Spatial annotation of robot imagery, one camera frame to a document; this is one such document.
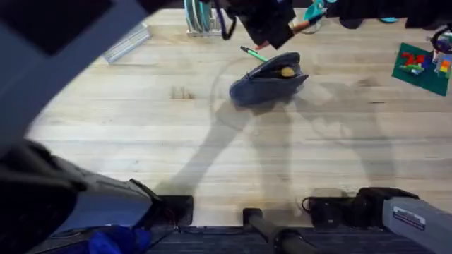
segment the sticker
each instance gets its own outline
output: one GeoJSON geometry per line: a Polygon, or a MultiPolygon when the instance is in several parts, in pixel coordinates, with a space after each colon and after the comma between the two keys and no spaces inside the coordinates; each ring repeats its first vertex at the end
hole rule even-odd
{"type": "Polygon", "coordinates": [[[417,214],[395,206],[393,208],[393,216],[394,218],[405,222],[406,224],[409,224],[419,230],[425,230],[425,218],[417,214]]]}

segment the green lego baseplate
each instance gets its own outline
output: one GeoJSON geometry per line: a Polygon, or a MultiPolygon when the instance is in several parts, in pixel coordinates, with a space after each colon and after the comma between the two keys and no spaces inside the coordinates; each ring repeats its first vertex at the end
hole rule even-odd
{"type": "Polygon", "coordinates": [[[425,90],[430,92],[434,92],[438,95],[446,96],[447,95],[447,87],[448,87],[448,78],[449,75],[446,73],[436,73],[434,70],[436,68],[436,64],[431,63],[429,66],[422,71],[419,75],[415,75],[412,73],[408,73],[399,68],[399,66],[405,65],[406,59],[402,58],[402,53],[411,53],[414,55],[423,54],[428,56],[430,53],[418,47],[414,47],[412,45],[402,43],[400,45],[400,49],[397,55],[397,59],[395,60],[394,69],[393,69],[393,77],[403,80],[412,85],[416,85],[418,87],[422,87],[425,90]]]}

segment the blue cloth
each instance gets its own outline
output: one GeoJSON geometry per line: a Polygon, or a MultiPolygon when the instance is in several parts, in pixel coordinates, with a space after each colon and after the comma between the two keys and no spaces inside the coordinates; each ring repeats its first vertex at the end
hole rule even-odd
{"type": "Polygon", "coordinates": [[[64,248],[57,254],[141,254],[150,245],[150,232],[113,226],[95,232],[87,241],[64,248]]]}

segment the teal object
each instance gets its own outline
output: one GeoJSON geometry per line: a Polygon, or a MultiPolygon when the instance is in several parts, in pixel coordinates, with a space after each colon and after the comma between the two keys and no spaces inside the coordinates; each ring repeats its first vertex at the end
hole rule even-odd
{"type": "Polygon", "coordinates": [[[208,32],[210,31],[210,4],[206,4],[200,1],[199,8],[201,10],[201,23],[203,25],[204,31],[208,32]]]}
{"type": "Polygon", "coordinates": [[[189,24],[190,28],[195,29],[194,26],[194,16],[193,16],[193,6],[191,5],[191,0],[184,0],[184,10],[186,22],[189,24]]]}
{"type": "Polygon", "coordinates": [[[250,54],[250,55],[256,57],[257,59],[261,60],[262,62],[267,62],[268,61],[267,58],[261,56],[258,52],[255,52],[253,49],[250,49],[250,48],[247,48],[247,47],[243,47],[243,46],[240,46],[240,49],[245,51],[247,54],[250,54]]]}
{"type": "Polygon", "coordinates": [[[380,21],[383,23],[395,23],[398,21],[398,18],[380,18],[380,21]]]}
{"type": "Polygon", "coordinates": [[[196,30],[198,32],[203,32],[204,28],[201,22],[201,10],[199,8],[199,0],[192,0],[191,5],[193,7],[194,22],[196,30]]]}
{"type": "Polygon", "coordinates": [[[322,14],[322,9],[324,6],[325,2],[323,0],[315,0],[314,3],[312,3],[304,13],[303,20],[308,20],[322,14]]]}

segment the wire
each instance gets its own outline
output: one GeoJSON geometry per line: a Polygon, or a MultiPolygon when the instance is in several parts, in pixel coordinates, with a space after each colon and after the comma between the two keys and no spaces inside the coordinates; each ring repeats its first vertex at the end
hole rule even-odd
{"type": "Polygon", "coordinates": [[[174,228],[177,227],[176,214],[170,208],[165,208],[165,216],[169,219],[169,224],[173,225],[174,228]]]}
{"type": "Polygon", "coordinates": [[[191,234],[191,235],[202,235],[202,236],[241,236],[246,233],[244,229],[233,231],[233,232],[225,232],[225,233],[206,233],[206,232],[192,232],[189,230],[183,230],[179,227],[179,233],[181,234],[191,234]]]}
{"type": "Polygon", "coordinates": [[[50,249],[50,250],[39,250],[39,251],[36,252],[35,254],[55,254],[55,253],[65,253],[65,252],[59,252],[59,250],[65,250],[65,249],[68,248],[68,247],[75,246],[75,245],[80,244],[80,243],[85,242],[85,241],[86,241],[85,239],[81,239],[81,240],[79,240],[79,241],[75,241],[75,242],[73,242],[73,243],[68,243],[68,244],[66,244],[66,245],[62,245],[62,246],[59,246],[59,247],[56,247],[56,248],[53,248],[53,249],[50,249]]]}
{"type": "Polygon", "coordinates": [[[86,228],[86,229],[71,229],[71,230],[63,231],[63,232],[57,233],[55,235],[49,236],[49,239],[55,239],[55,240],[56,239],[68,239],[68,238],[80,236],[82,234],[86,234],[91,231],[106,228],[106,227],[109,227],[109,226],[94,226],[94,227],[90,227],[90,228],[86,228]]]}
{"type": "Polygon", "coordinates": [[[445,32],[447,31],[451,31],[452,32],[452,23],[448,23],[446,28],[441,29],[440,31],[436,32],[433,37],[432,37],[432,45],[433,48],[435,48],[435,50],[445,53],[445,54],[452,54],[452,49],[449,50],[445,50],[442,49],[439,45],[438,45],[438,39],[440,36],[442,36],[445,32]]]}
{"type": "Polygon", "coordinates": [[[169,230],[167,233],[165,233],[163,236],[161,236],[158,240],[151,243],[149,245],[148,249],[146,250],[146,252],[144,252],[144,253],[147,253],[151,248],[154,248],[157,244],[159,244],[161,241],[165,240],[168,236],[171,236],[175,232],[178,232],[178,228],[173,228],[173,229],[169,230]]]}
{"type": "Polygon", "coordinates": [[[218,0],[213,0],[213,3],[215,4],[215,9],[217,10],[218,21],[220,21],[221,36],[224,40],[229,40],[232,36],[232,33],[234,33],[235,25],[237,24],[237,17],[236,16],[233,17],[231,27],[229,28],[229,32],[226,32],[225,18],[221,13],[220,3],[218,2],[218,0]]]}

